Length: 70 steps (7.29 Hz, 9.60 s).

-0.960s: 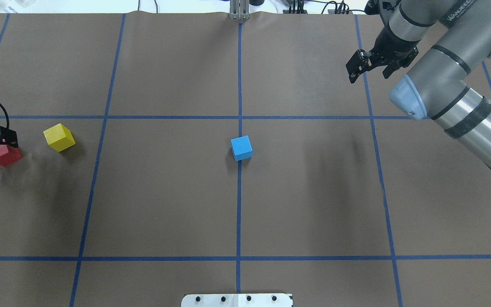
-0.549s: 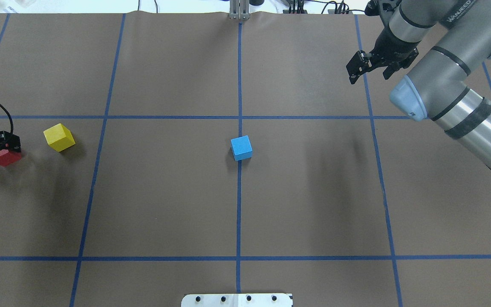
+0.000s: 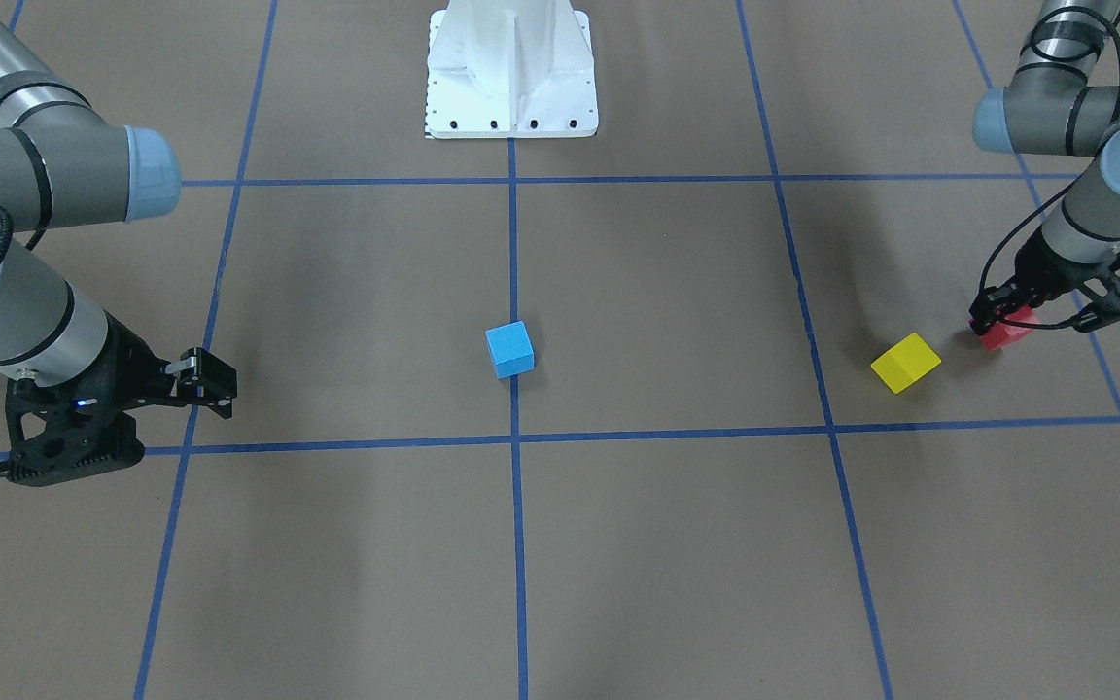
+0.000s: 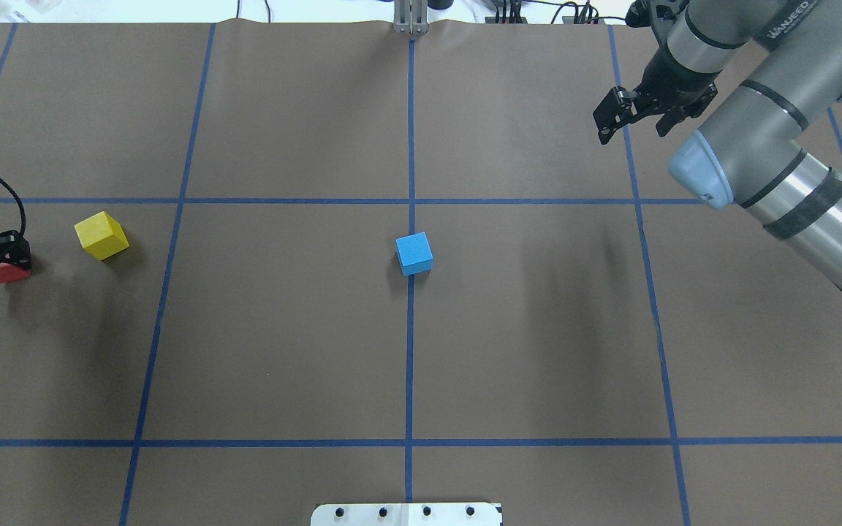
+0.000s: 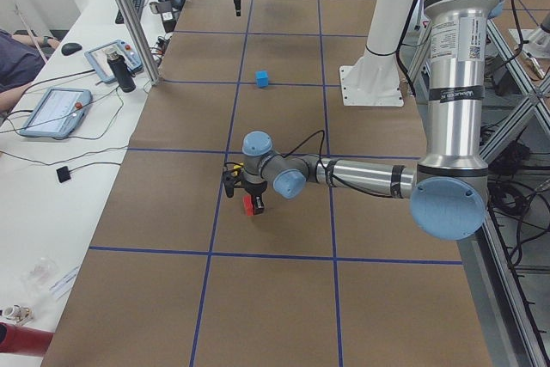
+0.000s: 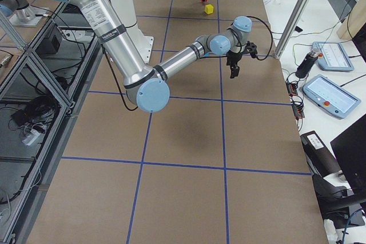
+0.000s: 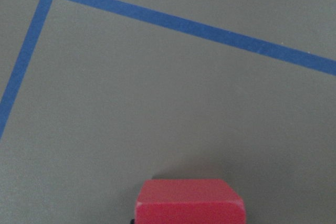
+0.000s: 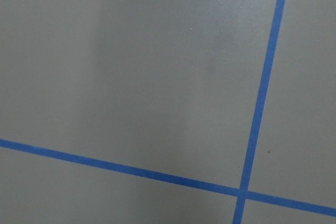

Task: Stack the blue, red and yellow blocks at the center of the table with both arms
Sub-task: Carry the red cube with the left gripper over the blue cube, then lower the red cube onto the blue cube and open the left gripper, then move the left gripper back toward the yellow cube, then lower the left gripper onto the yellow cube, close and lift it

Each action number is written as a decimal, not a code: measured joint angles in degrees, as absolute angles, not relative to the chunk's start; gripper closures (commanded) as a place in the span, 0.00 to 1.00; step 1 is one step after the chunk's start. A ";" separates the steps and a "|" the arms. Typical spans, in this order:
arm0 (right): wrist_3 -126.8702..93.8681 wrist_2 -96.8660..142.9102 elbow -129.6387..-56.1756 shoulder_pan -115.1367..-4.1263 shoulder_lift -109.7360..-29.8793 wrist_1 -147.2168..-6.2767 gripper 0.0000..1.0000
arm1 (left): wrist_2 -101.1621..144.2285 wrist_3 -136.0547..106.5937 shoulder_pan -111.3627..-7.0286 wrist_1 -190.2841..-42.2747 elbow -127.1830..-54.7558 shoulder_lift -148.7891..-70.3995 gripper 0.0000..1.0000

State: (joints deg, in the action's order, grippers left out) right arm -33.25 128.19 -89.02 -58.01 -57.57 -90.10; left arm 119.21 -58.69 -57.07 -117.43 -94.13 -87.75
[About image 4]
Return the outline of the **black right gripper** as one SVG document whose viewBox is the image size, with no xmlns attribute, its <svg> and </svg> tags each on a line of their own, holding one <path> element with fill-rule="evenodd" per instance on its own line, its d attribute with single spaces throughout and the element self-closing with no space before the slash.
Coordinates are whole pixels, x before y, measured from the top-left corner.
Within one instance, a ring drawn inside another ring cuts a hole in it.
<svg viewBox="0 0 842 526">
<path fill-rule="evenodd" d="M 662 114 L 656 130 L 660 137 L 666 137 L 679 123 L 700 117 L 711 105 L 716 98 L 718 74 L 690 70 L 661 47 L 649 61 L 635 92 L 614 86 L 593 111 L 599 143 L 607 145 L 619 130 L 638 121 L 637 114 Z"/>
</svg>

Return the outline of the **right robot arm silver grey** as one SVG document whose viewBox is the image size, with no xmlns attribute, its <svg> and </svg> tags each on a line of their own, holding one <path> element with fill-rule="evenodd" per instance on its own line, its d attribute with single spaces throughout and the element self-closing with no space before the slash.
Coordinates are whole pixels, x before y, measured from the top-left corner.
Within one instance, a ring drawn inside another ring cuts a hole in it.
<svg viewBox="0 0 842 526">
<path fill-rule="evenodd" d="M 842 104 L 842 1 L 635 1 L 625 21 L 658 42 L 638 86 L 593 112 L 599 141 L 658 116 L 665 136 L 701 116 L 746 44 L 766 57 L 675 151 L 671 176 L 706 205 L 736 204 L 842 292 L 842 172 L 799 136 Z"/>
</svg>

